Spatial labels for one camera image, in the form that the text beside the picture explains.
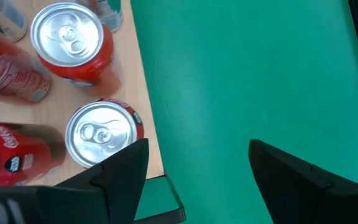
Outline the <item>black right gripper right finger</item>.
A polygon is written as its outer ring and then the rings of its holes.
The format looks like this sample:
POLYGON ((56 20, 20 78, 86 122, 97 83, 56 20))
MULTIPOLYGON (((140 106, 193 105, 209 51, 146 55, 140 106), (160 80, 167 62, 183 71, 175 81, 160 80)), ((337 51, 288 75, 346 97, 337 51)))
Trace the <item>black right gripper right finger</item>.
POLYGON ((358 224, 358 183, 258 139, 249 162, 274 224, 358 224))

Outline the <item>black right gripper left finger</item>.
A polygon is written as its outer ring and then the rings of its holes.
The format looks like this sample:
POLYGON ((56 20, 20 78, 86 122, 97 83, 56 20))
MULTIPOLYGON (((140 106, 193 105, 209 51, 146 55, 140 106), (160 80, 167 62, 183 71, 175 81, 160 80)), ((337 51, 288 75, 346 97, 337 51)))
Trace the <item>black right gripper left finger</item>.
POLYGON ((134 224, 148 162, 140 139, 55 186, 0 187, 0 224, 134 224))

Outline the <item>red cola can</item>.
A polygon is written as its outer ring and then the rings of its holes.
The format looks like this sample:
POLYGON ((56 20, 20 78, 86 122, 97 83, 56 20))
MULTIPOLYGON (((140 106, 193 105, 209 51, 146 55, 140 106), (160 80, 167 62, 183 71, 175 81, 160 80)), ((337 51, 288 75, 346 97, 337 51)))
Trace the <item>red cola can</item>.
POLYGON ((65 155, 64 137, 55 128, 0 122, 0 186, 23 185, 52 174, 65 155))
POLYGON ((73 113, 65 145, 75 162, 90 168, 143 137, 144 125, 133 107, 114 98, 99 98, 73 113))

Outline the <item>red can blue logo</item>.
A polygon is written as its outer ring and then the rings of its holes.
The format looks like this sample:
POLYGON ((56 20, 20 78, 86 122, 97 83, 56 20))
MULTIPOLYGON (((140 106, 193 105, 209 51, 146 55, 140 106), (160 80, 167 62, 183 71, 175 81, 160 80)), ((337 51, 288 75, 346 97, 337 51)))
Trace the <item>red can blue logo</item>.
POLYGON ((0 102, 37 103, 47 95, 51 84, 48 70, 0 33, 0 102))

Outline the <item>orange-red soda can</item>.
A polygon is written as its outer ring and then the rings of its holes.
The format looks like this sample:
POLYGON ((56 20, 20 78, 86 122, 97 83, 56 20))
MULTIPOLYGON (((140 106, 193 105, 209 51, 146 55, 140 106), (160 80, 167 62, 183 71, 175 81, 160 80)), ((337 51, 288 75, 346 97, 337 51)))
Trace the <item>orange-red soda can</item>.
POLYGON ((106 97, 120 89, 112 33, 87 7, 58 2, 43 8, 32 21, 30 40, 48 70, 87 94, 106 97))

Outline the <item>wooden shelf black brackets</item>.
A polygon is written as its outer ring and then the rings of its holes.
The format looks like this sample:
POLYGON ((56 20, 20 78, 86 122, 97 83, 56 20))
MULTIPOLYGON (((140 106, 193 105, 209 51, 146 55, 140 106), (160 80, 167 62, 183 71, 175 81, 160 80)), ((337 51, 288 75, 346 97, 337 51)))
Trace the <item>wooden shelf black brackets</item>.
MULTIPOLYGON (((114 98, 128 103, 141 117, 145 137, 149 140, 149 164, 136 224, 174 224, 185 221, 184 206, 163 168, 157 133, 145 81, 144 68, 131 0, 121 0, 123 21, 113 33, 114 68, 122 86, 114 98)), ((47 124, 64 132, 71 115, 92 98, 68 82, 53 76, 48 95, 33 105, 0 103, 0 121, 47 124)))

